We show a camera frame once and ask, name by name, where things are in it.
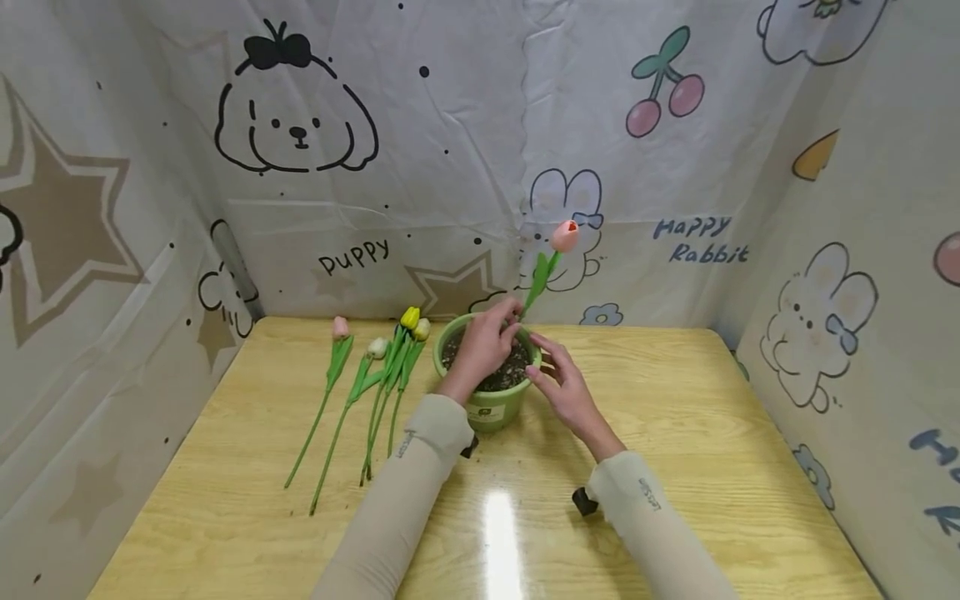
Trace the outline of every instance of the hand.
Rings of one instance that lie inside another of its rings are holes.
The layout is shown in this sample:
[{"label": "hand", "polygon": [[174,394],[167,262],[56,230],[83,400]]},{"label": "hand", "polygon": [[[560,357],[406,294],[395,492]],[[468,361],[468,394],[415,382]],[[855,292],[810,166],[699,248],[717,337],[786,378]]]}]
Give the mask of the hand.
[{"label": "hand", "polygon": [[505,298],[489,310],[474,315],[437,394],[466,404],[480,382],[499,369],[510,356],[514,338],[520,331],[516,315],[522,309],[520,300]]},{"label": "hand", "polygon": [[544,350],[544,355],[539,369],[527,367],[527,376],[546,396],[560,421],[587,445],[596,462],[626,450],[597,409],[583,374],[566,348],[538,333],[531,333],[530,341]]}]

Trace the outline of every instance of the black clip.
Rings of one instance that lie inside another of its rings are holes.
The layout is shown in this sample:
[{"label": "black clip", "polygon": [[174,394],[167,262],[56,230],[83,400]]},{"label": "black clip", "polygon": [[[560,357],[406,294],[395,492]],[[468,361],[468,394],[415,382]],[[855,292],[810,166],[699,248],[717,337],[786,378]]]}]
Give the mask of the black clip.
[{"label": "black clip", "polygon": [[463,451],[460,453],[460,456],[468,459],[478,445],[480,445],[480,440],[478,440],[476,436],[473,436],[473,441],[470,442],[469,446],[463,449]]},{"label": "black clip", "polygon": [[580,511],[580,516],[590,516],[596,513],[597,508],[600,506],[589,499],[585,488],[577,488],[576,491],[574,491],[573,503],[577,506],[577,510]]}]

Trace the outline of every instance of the green flower pot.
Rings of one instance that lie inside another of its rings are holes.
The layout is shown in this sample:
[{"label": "green flower pot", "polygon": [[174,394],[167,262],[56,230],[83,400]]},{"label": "green flower pot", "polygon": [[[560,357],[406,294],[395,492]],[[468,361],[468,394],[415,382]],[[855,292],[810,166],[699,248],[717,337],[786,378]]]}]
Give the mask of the green flower pot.
[{"label": "green flower pot", "polygon": [[[440,377],[446,375],[443,352],[446,341],[451,335],[467,326],[472,314],[457,317],[444,327],[433,346],[433,366]],[[540,368],[540,349],[530,341],[530,332],[522,328],[516,338],[530,352],[532,364]],[[491,433],[503,429],[520,412],[523,394],[530,386],[530,379],[524,379],[509,390],[502,392],[474,392],[467,401],[467,420],[474,431]]]}]

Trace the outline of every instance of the table surface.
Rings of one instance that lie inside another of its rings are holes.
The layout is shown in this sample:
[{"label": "table surface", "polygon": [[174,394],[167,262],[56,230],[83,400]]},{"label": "table surface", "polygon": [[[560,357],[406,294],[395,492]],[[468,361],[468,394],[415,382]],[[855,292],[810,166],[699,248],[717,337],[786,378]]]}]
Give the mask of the table surface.
[{"label": "table surface", "polygon": [[[284,490],[324,390],[329,322],[256,325],[90,598],[309,595],[366,489],[357,483],[372,392],[348,413],[313,517],[310,499],[361,350],[393,326],[351,328],[354,352]],[[567,346],[613,429],[644,455],[743,598],[878,598],[715,333],[537,330]],[[437,382],[430,349],[397,429]],[[539,392],[531,388],[510,426],[480,439],[441,491],[399,598],[648,597],[613,529],[570,501],[593,463]]]}]

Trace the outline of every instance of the photo booth wall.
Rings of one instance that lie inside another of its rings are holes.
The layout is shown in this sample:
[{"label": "photo booth wall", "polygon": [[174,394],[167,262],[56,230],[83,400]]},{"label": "photo booth wall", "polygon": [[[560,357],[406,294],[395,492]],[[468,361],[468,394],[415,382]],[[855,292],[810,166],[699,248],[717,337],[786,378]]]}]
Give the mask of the photo booth wall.
[{"label": "photo booth wall", "polygon": [[572,219],[531,324],[713,328],[954,597],[958,6],[0,4],[0,596],[86,595],[259,316],[482,310]]}]

